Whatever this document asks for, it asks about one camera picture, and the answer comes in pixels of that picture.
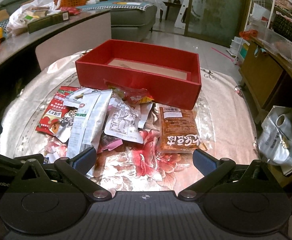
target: sliding glass door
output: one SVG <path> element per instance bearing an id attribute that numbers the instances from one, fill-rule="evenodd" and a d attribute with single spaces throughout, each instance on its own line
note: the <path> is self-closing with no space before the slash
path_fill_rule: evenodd
<path id="1" fill-rule="evenodd" d="M 245 0 L 190 0 L 185 35 L 229 46 L 244 17 Z"/>

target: wooden cabinet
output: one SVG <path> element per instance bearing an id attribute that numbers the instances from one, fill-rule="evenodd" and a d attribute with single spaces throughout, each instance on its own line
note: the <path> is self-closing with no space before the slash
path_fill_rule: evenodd
<path id="1" fill-rule="evenodd" d="M 241 72 L 249 90 L 254 94 L 255 103 L 261 109 L 276 89 L 277 83 L 283 74 L 281 66 L 268 54 L 262 53 L 254 42 L 250 43 Z"/>

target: toilet paper roll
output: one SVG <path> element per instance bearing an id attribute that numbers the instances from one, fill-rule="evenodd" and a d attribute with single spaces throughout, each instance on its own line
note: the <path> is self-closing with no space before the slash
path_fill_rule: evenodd
<path id="1" fill-rule="evenodd" d="M 292 112 L 280 115 L 276 120 L 276 125 L 292 141 Z"/>

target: open red cardboard box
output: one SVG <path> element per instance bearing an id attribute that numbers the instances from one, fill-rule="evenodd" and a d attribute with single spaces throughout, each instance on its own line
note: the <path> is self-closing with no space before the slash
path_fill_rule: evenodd
<path id="1" fill-rule="evenodd" d="M 78 59 L 76 70 L 81 86 L 145 88 L 155 102 L 188 110 L 202 86 L 198 54 L 140 42 L 108 40 Z"/>

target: gray sofa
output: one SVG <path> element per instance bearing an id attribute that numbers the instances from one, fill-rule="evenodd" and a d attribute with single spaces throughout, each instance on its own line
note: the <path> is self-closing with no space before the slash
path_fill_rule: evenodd
<path id="1" fill-rule="evenodd" d="M 22 3 L 29 0 L 3 0 L 0 10 L 11 15 Z M 113 9 L 110 11 L 112 39 L 141 41 L 152 29 L 156 20 L 157 7 L 149 6 L 145 11 L 138 9 Z"/>

